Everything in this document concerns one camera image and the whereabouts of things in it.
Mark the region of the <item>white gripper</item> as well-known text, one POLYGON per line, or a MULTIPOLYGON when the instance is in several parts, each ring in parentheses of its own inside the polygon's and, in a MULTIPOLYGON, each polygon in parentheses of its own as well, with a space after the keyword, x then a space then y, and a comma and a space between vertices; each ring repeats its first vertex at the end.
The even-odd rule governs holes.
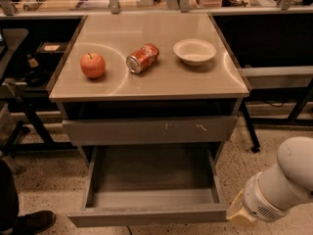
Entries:
POLYGON ((261 173, 257 172, 246 183, 226 211, 226 219, 242 227, 253 227, 257 218, 265 222, 274 222, 285 217, 288 212, 273 206, 261 192, 258 179, 261 173))

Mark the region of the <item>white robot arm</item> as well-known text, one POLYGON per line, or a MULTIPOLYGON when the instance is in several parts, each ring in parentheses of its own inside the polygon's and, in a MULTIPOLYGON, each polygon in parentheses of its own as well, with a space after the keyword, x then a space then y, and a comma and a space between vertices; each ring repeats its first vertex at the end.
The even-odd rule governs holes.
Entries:
POLYGON ((274 222, 297 205, 313 202, 313 138, 284 141, 277 162, 257 172, 227 209, 226 219, 243 227, 274 222))

